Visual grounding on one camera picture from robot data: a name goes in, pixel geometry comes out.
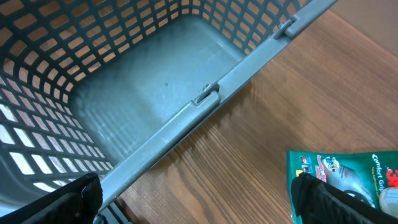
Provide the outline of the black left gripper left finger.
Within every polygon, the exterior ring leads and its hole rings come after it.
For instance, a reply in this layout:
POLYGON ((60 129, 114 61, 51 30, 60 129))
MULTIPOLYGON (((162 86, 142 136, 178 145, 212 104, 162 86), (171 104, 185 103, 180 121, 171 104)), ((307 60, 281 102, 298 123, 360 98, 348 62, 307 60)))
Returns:
POLYGON ((102 204, 100 178, 90 172, 1 217, 1 224, 93 223, 102 204))

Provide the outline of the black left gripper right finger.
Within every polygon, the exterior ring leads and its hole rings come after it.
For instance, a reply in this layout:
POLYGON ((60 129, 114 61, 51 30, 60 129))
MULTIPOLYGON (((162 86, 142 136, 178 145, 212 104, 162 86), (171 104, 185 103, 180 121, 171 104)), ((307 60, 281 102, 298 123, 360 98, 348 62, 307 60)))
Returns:
POLYGON ((290 194, 294 217, 302 223, 397 223, 396 217, 307 173, 293 178, 290 194))

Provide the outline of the green 3M gloves packet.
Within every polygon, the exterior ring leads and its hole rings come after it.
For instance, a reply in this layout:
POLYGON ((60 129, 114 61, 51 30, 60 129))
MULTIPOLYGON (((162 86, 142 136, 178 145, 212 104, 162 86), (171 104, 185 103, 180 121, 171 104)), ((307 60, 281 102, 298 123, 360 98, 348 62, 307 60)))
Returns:
MULTIPOLYGON (((308 151, 287 152, 287 180, 301 173, 310 174, 348 195, 381 210, 379 197, 388 187, 397 187, 397 152, 379 151, 357 154, 328 154, 308 151)), ((294 217, 294 223, 302 223, 294 217)))

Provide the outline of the grey plastic mesh basket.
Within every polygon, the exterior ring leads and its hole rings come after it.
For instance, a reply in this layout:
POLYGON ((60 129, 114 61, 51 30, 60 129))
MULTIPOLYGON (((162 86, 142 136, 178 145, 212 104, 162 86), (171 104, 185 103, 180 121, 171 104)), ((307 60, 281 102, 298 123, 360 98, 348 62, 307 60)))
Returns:
POLYGON ((103 206, 329 0, 1 0, 1 216, 94 172, 103 206))

